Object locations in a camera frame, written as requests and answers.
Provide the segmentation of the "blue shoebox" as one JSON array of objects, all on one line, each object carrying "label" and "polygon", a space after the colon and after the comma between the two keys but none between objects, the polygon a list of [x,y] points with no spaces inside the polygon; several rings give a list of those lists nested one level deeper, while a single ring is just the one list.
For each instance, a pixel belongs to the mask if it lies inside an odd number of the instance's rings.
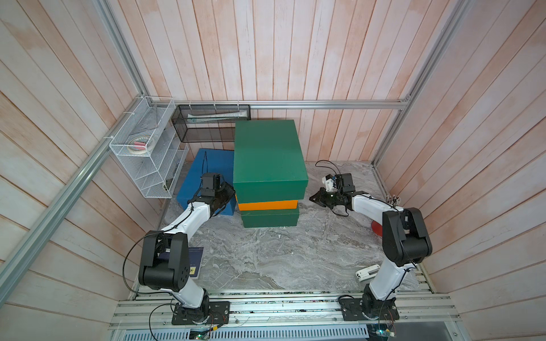
[{"label": "blue shoebox", "polygon": [[225,182],[233,185],[234,156],[233,151],[216,149],[200,149],[198,151],[176,196],[182,210],[187,208],[188,201],[200,188],[201,176],[204,173],[219,173]]}]

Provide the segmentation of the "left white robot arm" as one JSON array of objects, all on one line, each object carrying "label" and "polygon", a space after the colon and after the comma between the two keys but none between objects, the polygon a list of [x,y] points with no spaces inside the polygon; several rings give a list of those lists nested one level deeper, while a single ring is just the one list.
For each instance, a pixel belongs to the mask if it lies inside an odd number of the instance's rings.
[{"label": "left white robot arm", "polygon": [[177,301],[173,315],[184,323],[213,322],[208,293],[190,276],[189,241],[234,197],[233,186],[222,175],[205,173],[183,213],[171,224],[150,231],[143,238],[139,284],[172,295]]}]

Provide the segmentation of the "orange shoebox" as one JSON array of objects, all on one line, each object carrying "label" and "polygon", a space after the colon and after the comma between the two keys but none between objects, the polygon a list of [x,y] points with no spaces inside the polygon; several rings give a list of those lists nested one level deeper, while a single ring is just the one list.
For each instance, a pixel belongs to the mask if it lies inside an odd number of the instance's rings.
[{"label": "orange shoebox", "polygon": [[298,200],[270,201],[260,203],[243,203],[236,198],[240,211],[259,211],[259,210],[294,210],[298,207]]}]

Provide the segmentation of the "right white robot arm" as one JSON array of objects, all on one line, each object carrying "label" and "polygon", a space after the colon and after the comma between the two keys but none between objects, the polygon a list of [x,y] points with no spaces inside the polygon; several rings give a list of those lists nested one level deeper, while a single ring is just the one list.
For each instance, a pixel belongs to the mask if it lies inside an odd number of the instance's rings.
[{"label": "right white robot arm", "polygon": [[324,186],[310,197],[311,202],[333,210],[346,210],[369,217],[382,228],[385,258],[378,273],[366,284],[361,298],[338,298],[345,321],[395,321],[400,316],[395,306],[395,292],[416,265],[432,254],[424,218],[416,208],[386,203],[369,193],[357,191],[350,173],[328,175]]}]

